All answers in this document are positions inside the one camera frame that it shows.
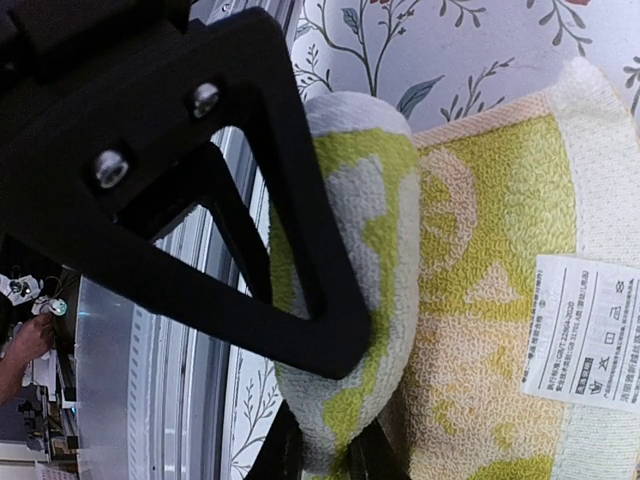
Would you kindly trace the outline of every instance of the black metal bracket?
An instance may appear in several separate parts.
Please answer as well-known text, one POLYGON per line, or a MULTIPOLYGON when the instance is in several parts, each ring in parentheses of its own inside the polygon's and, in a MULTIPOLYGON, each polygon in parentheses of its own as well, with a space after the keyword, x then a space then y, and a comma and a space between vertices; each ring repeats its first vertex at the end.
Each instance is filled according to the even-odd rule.
POLYGON ((24 80, 0 97, 0 125, 0 228, 20 241, 153 312, 294 367, 340 378, 365 352, 369 314, 329 207, 286 44, 262 10, 210 27, 192 22, 186 34, 160 22, 54 80, 24 80), (193 95, 203 84, 219 97, 200 118, 193 95), (253 248, 255 236, 233 233, 246 231, 246 211, 237 198, 216 194, 228 181, 204 181, 221 163, 203 145, 224 126, 240 128, 252 148, 311 320, 268 305, 264 252, 253 248), (107 150, 129 170, 101 189, 95 161, 107 150), (202 176, 192 198, 174 196, 174 174, 185 194, 184 182, 202 176), (164 190, 157 181, 175 198, 157 203, 155 225, 133 233, 130 220, 151 213, 150 200, 164 190), (208 206, 234 237, 232 251, 257 299, 148 243, 168 225, 168 212, 189 202, 208 206))
POLYGON ((286 402, 282 402, 267 437, 244 480, 300 480, 302 432, 286 402))
POLYGON ((411 480, 395 457, 378 420, 349 445, 351 480, 411 480))

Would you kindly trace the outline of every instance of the rolled towel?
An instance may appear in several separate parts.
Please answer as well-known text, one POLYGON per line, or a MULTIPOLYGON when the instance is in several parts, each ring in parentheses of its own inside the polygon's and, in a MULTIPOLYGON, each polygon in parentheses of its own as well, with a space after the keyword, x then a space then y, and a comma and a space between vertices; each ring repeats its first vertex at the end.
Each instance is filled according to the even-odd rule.
MULTIPOLYGON (((368 95, 317 97, 306 110, 373 334, 365 356, 342 380, 286 365, 277 366, 276 376, 303 433, 306 475, 343 478, 347 446, 389 400, 413 344, 420 260, 417 151, 404 117, 368 95)), ((274 304, 305 317, 291 253, 273 210, 270 243, 274 304)))

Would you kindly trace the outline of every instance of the black plastic part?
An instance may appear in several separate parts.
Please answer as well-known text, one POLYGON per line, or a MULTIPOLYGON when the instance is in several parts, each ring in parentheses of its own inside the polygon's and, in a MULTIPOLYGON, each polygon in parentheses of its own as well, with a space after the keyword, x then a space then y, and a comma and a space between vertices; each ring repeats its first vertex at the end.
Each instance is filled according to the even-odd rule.
POLYGON ((278 24, 250 9, 211 27, 191 24, 186 35, 159 29, 119 43, 109 56, 113 66, 98 69, 100 75, 86 64, 51 85, 26 83, 0 100, 0 124, 19 118, 24 125, 0 133, 2 229, 153 312, 297 368, 347 375, 368 347, 370 317, 328 203, 278 24), (219 88, 220 101, 198 120, 190 96, 204 82, 219 88), (68 93, 55 101, 61 92, 68 93), (36 101, 42 98, 50 99, 44 110, 36 101), (113 223, 224 126, 240 128, 253 150, 310 321, 249 298, 113 223), (106 149, 120 150, 131 166, 112 190, 100 190, 91 177, 94 159, 106 149))
POLYGON ((184 0, 0 0, 0 65, 49 78, 164 18, 181 29, 184 0))
POLYGON ((269 254, 222 153, 196 148, 118 213, 116 223, 154 242, 173 230, 194 205, 207 208, 254 297, 271 303, 269 254))
POLYGON ((244 480, 300 480, 302 432, 282 402, 253 467, 244 480))
POLYGON ((80 448, 80 442, 78 441, 78 437, 76 437, 75 435, 67 436, 66 439, 68 448, 72 450, 77 450, 78 448, 80 448))
POLYGON ((76 402, 78 400, 76 393, 76 379, 73 374, 69 357, 64 351, 60 351, 58 355, 57 374, 60 390, 62 391, 65 400, 68 402, 76 402))
POLYGON ((351 480, 411 480, 398 464, 377 420, 349 445, 351 480))

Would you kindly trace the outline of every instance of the yellow towel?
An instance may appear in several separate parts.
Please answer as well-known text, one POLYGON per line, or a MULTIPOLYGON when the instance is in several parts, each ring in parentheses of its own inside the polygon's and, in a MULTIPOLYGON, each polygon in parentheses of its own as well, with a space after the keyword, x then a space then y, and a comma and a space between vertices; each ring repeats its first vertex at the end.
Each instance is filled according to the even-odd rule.
POLYGON ((414 141, 420 314, 385 412, 411 478, 629 480, 640 416, 521 393, 536 255, 640 266, 629 112, 576 59, 554 87, 414 141))

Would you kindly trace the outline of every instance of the hand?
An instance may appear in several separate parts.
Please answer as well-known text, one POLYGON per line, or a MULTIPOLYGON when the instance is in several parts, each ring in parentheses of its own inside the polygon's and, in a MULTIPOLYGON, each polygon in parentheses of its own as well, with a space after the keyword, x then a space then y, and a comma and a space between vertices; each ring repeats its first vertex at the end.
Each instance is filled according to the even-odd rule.
POLYGON ((11 342, 7 359, 21 365, 40 358, 53 346, 53 315, 44 313, 23 325, 11 342))

